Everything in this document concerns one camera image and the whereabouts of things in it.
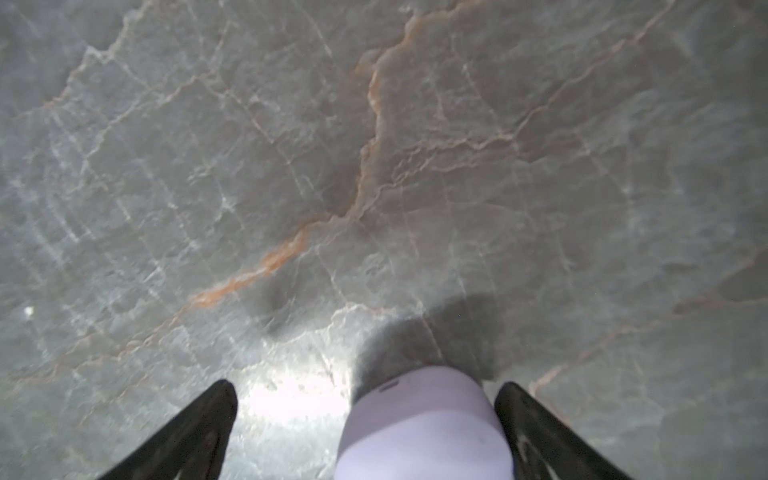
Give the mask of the purple earbud charging case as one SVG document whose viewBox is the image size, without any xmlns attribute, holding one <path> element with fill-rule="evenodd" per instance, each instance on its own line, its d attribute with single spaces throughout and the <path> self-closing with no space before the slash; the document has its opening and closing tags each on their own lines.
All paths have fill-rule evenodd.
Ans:
<svg viewBox="0 0 768 480">
<path fill-rule="evenodd" d="M 361 397 L 345 422 L 336 479 L 511 479 L 500 420 L 463 372 L 442 366 L 400 375 Z"/>
</svg>

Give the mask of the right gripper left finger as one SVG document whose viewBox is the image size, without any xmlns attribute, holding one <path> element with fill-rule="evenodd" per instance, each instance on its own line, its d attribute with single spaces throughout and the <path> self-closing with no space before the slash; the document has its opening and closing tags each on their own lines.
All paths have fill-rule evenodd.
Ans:
<svg viewBox="0 0 768 480">
<path fill-rule="evenodd" d="M 234 385 L 220 379 L 102 477 L 217 480 L 237 410 Z"/>
</svg>

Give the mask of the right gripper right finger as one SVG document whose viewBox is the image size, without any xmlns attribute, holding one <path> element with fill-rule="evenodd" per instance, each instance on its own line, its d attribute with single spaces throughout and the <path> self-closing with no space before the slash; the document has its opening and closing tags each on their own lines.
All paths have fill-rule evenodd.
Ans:
<svg viewBox="0 0 768 480">
<path fill-rule="evenodd" d="M 516 479 L 631 479 L 520 385 L 505 383 L 494 410 L 513 456 Z"/>
</svg>

